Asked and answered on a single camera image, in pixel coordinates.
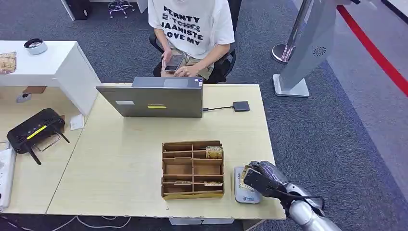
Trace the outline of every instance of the white label sticker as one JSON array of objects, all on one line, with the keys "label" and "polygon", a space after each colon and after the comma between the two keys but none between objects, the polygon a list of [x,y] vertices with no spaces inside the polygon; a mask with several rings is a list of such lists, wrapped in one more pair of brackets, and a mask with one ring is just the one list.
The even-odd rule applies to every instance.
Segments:
[{"label": "white label sticker", "polygon": [[133,101],[116,101],[118,105],[135,105]]}]

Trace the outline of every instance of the white kiosk stand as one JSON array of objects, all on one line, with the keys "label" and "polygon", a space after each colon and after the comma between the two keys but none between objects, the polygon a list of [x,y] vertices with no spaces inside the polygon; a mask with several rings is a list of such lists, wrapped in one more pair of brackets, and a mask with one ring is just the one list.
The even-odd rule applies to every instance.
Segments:
[{"label": "white kiosk stand", "polygon": [[87,116],[98,95],[101,81],[76,41],[45,41],[48,49],[32,55],[26,41],[1,41],[0,53],[16,52],[16,71],[0,75],[0,86],[59,87]]},{"label": "white kiosk stand", "polygon": [[313,1],[309,20],[296,50],[290,55],[289,63],[280,75],[273,75],[276,95],[309,96],[305,77],[323,62],[332,50],[336,6],[350,3],[350,0]]}]

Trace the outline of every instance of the gray carpet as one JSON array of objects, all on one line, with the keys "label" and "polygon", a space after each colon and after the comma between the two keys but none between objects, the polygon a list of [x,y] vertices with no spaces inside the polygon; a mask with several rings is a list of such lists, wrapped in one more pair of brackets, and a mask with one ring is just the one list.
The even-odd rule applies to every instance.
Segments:
[{"label": "gray carpet", "polygon": [[[59,1],[0,2],[0,39],[78,40],[103,82],[152,76],[159,53],[147,40],[152,31],[147,12],[131,13],[128,19],[118,14],[110,20],[105,4],[98,3],[89,20],[71,22]],[[271,60],[269,50],[287,39],[295,15],[291,1],[244,0],[237,28],[238,61],[228,82],[260,84],[278,167],[295,183],[324,196],[327,215],[344,231],[406,230],[408,203],[330,66],[324,62],[306,78],[311,92],[307,99],[273,94],[270,77],[283,66]],[[8,216],[36,231],[52,230],[70,219]],[[85,219],[94,225],[107,224],[101,218]],[[236,221],[232,225],[171,227],[166,219],[134,218],[123,230],[136,228],[240,230],[241,226]],[[0,223],[0,230],[14,229]],[[61,230],[90,229],[74,222]],[[256,230],[299,229],[291,221],[268,221]]]}]

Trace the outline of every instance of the white power strip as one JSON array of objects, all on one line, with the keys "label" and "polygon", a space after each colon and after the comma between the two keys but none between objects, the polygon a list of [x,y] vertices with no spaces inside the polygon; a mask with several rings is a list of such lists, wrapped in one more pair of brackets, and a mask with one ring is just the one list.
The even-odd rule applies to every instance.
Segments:
[{"label": "white power strip", "polygon": [[8,141],[0,143],[6,143],[8,146],[7,149],[0,151],[0,213],[1,213],[10,204],[16,156],[14,149],[10,146],[10,143],[8,143]]}]

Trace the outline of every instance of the black office chair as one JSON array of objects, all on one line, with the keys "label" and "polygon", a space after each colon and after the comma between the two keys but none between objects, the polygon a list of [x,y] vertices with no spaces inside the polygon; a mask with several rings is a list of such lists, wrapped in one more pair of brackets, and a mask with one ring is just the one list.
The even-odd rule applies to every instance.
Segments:
[{"label": "black office chair", "polygon": [[[232,18],[232,26],[234,28],[234,33],[237,28],[238,16],[240,14],[241,2],[242,0],[228,0],[229,2],[229,9],[231,11],[231,18]],[[156,35],[153,33],[149,37],[150,43],[161,53],[164,50],[157,44]],[[204,83],[218,83],[218,82],[226,82],[227,75],[232,71],[235,61],[237,60],[237,55],[235,53],[235,48],[237,48],[237,40],[231,44],[231,48],[229,52],[225,54],[222,58],[214,63],[214,70],[210,75],[210,78],[206,80]],[[162,70],[162,63],[160,62],[156,68],[153,70],[153,75],[155,77],[161,76]]]}]

